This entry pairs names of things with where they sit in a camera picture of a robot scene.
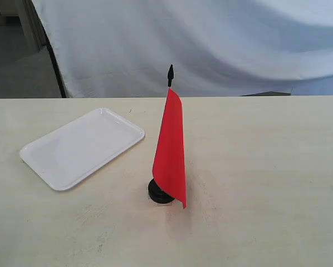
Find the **black backdrop stand pole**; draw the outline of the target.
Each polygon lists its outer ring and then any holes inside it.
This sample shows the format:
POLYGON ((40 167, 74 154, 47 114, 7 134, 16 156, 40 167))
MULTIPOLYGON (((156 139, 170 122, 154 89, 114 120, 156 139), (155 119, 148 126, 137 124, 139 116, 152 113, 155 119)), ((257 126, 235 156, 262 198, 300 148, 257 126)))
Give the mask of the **black backdrop stand pole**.
POLYGON ((63 84, 61 72, 60 72, 60 69, 59 69, 59 66, 58 66, 53 48, 51 46, 50 40, 48 39, 48 36, 47 36, 47 33, 46 33, 45 30, 44 30, 44 34, 45 34, 45 39, 46 39, 46 47, 47 47, 48 54, 50 56, 52 67, 53 67, 53 70, 54 70, 54 73, 55 73, 58 88, 60 90, 60 95, 61 95, 62 98, 66 98, 67 94, 66 94, 65 87, 64 87, 64 84, 63 84))

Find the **beige cabinet in background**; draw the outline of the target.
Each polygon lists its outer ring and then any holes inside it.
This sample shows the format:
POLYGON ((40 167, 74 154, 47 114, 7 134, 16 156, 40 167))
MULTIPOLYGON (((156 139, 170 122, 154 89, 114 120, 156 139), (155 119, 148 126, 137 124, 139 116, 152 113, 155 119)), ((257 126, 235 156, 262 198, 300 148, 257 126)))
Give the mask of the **beige cabinet in background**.
POLYGON ((39 52, 46 45, 45 32, 32 1, 0 1, 0 26, 18 18, 29 49, 39 52))

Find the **red flag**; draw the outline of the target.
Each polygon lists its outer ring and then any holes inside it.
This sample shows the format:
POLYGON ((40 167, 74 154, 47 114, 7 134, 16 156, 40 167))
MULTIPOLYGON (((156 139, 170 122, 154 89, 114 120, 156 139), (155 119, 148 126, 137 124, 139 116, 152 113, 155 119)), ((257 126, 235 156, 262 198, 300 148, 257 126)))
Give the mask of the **red flag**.
POLYGON ((167 74, 166 97, 152 175, 156 184, 168 195, 187 207, 187 178, 185 172, 183 107, 178 94, 172 90, 173 66, 167 74))

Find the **white backdrop cloth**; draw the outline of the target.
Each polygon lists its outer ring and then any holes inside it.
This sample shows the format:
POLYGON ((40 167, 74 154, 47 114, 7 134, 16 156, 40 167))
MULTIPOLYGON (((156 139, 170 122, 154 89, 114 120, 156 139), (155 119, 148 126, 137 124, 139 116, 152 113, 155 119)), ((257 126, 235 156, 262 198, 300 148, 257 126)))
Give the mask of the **white backdrop cloth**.
POLYGON ((34 1, 70 97, 333 95, 333 1, 34 1))

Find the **white rectangular plastic tray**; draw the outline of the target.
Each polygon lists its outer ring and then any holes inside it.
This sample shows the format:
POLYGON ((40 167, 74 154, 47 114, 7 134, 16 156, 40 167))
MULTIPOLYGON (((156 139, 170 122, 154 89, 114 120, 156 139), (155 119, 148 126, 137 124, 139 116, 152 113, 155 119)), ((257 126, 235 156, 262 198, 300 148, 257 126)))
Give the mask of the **white rectangular plastic tray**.
POLYGON ((24 146, 20 158, 53 190, 66 191, 145 137, 107 108, 97 108, 24 146))

